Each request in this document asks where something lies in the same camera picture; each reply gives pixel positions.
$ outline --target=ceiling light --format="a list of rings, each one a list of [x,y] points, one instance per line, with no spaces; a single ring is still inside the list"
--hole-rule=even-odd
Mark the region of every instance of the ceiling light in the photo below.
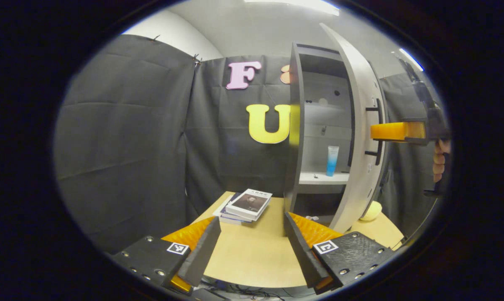
[[[413,58],[411,57],[411,55],[409,55],[406,51],[404,51],[404,49],[399,49],[399,51],[405,55],[408,59],[410,59],[410,61],[416,65],[416,67],[422,72],[423,71],[423,68],[421,67],[421,65],[419,65],[419,63]]]
[[[323,0],[244,0],[247,3],[270,2],[299,5],[313,10],[318,10],[332,15],[339,15],[339,8]]]

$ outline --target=finger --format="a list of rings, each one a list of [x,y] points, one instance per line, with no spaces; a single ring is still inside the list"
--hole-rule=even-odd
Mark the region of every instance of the finger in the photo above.
[[[434,164],[432,166],[432,171],[434,173],[443,173],[445,171],[445,165],[442,164]]]
[[[448,153],[450,154],[451,153],[451,141],[448,140],[448,141],[443,141],[441,139],[438,140],[438,144],[441,148],[441,150],[444,152],[444,153]]]
[[[436,146],[434,147],[434,153],[435,154],[443,154],[443,151],[441,150],[439,143],[436,143]]]
[[[434,163],[445,164],[445,156],[443,156],[442,154],[434,154]]]

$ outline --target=human hand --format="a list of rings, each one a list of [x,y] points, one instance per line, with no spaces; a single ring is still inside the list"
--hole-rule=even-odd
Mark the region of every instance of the human hand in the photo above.
[[[434,165],[432,171],[434,172],[434,183],[441,180],[441,175],[445,170],[445,156],[443,153],[451,153],[451,141],[443,141],[439,139],[434,147]]]

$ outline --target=tube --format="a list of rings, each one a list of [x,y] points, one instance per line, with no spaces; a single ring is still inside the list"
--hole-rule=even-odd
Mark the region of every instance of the tube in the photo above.
[[[335,165],[338,163],[338,146],[328,146],[328,166],[326,167],[326,175],[328,177],[334,176]]]

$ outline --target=stack of books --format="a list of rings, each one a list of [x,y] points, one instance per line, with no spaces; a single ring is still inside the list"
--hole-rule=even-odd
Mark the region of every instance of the stack of books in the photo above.
[[[257,221],[271,201],[272,193],[247,189],[227,198],[213,215],[221,222],[241,225]]]

